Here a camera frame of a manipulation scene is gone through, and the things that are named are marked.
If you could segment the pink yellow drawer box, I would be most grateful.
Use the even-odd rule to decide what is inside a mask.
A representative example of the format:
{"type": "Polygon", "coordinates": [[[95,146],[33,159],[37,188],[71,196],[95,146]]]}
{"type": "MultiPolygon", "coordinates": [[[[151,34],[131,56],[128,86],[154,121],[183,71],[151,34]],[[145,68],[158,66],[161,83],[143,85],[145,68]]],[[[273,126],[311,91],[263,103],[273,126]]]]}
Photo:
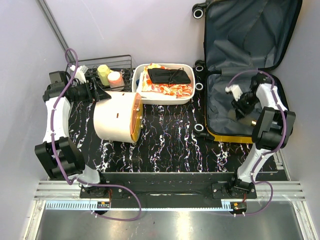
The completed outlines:
{"type": "Polygon", "coordinates": [[[93,126],[102,140],[136,143],[139,139],[143,101],[137,92],[107,91],[110,99],[96,103],[93,126]]]}

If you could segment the black cloth pouch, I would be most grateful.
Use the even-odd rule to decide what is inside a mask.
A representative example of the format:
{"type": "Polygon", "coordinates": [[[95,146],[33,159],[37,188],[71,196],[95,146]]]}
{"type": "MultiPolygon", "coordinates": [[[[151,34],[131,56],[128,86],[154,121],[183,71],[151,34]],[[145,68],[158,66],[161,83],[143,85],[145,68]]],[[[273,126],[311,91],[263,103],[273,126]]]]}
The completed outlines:
{"type": "Polygon", "coordinates": [[[190,84],[191,80],[182,69],[150,68],[147,70],[148,76],[153,84],[177,85],[190,84]]]}

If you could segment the yellow Pikachu suitcase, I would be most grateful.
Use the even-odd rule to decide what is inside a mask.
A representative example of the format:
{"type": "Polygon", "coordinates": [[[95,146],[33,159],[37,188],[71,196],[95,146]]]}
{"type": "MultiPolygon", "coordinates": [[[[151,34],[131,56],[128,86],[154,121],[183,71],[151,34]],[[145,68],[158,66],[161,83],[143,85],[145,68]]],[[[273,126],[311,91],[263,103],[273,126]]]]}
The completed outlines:
{"type": "Polygon", "coordinates": [[[300,0],[207,0],[192,7],[204,19],[204,60],[195,68],[204,84],[204,130],[216,142],[250,143],[253,127],[236,120],[228,83],[247,92],[259,71],[282,62],[302,7],[300,0]]]}

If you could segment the orange floral cloth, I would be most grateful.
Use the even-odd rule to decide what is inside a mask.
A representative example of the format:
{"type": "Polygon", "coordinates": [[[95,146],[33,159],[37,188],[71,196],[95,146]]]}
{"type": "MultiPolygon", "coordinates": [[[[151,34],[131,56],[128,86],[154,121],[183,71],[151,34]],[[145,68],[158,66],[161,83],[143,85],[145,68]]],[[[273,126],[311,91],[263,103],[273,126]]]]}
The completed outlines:
{"type": "Polygon", "coordinates": [[[143,68],[144,77],[141,93],[156,93],[165,96],[171,96],[175,98],[186,98],[190,97],[193,92],[192,81],[190,84],[155,84],[152,83],[148,69],[161,68],[161,69],[185,69],[183,67],[168,68],[160,64],[151,63],[143,68]]]}

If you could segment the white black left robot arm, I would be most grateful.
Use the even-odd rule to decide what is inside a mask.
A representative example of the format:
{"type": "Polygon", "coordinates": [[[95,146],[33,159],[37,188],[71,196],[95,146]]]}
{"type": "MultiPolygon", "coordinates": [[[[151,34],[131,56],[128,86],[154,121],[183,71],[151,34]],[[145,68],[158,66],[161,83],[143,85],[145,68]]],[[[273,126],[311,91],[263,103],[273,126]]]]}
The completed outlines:
{"type": "Polygon", "coordinates": [[[51,83],[42,99],[47,109],[47,124],[41,144],[34,147],[35,155],[51,180],[66,180],[70,185],[80,181],[90,187],[97,198],[108,193],[101,174],[85,163],[82,152],[69,134],[69,117],[73,103],[97,103],[111,99],[96,81],[89,77],[84,81],[71,78],[66,71],[49,73],[51,83]]]}

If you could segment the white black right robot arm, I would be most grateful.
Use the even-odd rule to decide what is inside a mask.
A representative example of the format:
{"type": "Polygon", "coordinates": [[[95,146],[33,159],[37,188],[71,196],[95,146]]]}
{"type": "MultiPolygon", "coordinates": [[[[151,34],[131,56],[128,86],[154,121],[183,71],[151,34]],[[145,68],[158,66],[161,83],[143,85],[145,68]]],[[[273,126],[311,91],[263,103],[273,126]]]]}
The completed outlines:
{"type": "Polygon", "coordinates": [[[296,114],[283,104],[275,79],[261,70],[251,78],[249,91],[242,92],[241,87],[232,82],[225,91],[233,95],[231,105],[237,120],[247,117],[257,103],[262,107],[252,130],[252,148],[227,185],[228,195],[236,199],[250,193],[265,162],[286,146],[293,131],[296,114]]]}

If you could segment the pink cup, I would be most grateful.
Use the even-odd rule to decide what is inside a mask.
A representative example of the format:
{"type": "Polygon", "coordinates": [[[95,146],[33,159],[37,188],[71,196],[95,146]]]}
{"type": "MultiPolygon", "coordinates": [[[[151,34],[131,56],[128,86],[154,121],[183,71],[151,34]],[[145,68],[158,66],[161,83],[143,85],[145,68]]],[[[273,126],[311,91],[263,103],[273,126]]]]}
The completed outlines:
{"type": "Polygon", "coordinates": [[[125,83],[122,74],[118,71],[112,71],[108,75],[109,86],[112,91],[122,91],[125,87],[125,83]]]}

